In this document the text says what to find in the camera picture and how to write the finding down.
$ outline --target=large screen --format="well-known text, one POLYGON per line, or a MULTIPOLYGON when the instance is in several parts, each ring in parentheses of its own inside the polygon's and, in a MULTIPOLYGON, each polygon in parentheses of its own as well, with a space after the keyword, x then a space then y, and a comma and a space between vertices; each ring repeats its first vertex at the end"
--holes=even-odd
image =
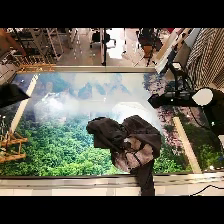
MULTIPOLYGON (((86 125, 97 117, 109 117, 122 123, 132 115, 139 115, 162 134, 161 156, 156 159, 155 173, 191 171, 172 122, 174 114, 185 125, 189 139, 195 145, 193 148, 200 165, 204 169, 211 165, 201 161, 200 151, 211 151, 213 143, 206 137, 204 140, 195 139, 197 137, 194 134, 199 135, 200 128, 189 117, 188 111, 168 106, 155 110, 147 102, 153 92, 162 93, 165 88, 169 88, 163 75, 60 72, 20 74, 13 83, 24 91, 32 89, 31 98, 22 109, 21 103, 17 103, 0 110, 0 115, 5 116, 4 133, 11 127, 28 141, 22 143, 21 150, 26 154, 25 158, 0 163, 2 176, 126 174, 113 166, 109 150, 94 148, 93 136, 86 131, 86 125)), ((16 147, 16 144, 9 145, 7 151, 15 152, 16 147)), ((4 156, 5 150, 1 148, 0 158, 4 156)))

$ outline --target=person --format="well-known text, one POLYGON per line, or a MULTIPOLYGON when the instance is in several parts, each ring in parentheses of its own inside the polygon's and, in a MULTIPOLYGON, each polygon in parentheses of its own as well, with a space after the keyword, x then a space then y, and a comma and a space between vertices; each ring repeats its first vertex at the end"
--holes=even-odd
POLYGON ((10 47, 21 52, 22 56, 26 56, 25 50, 8 34, 3 28, 0 28, 0 55, 4 55, 10 51, 10 47))

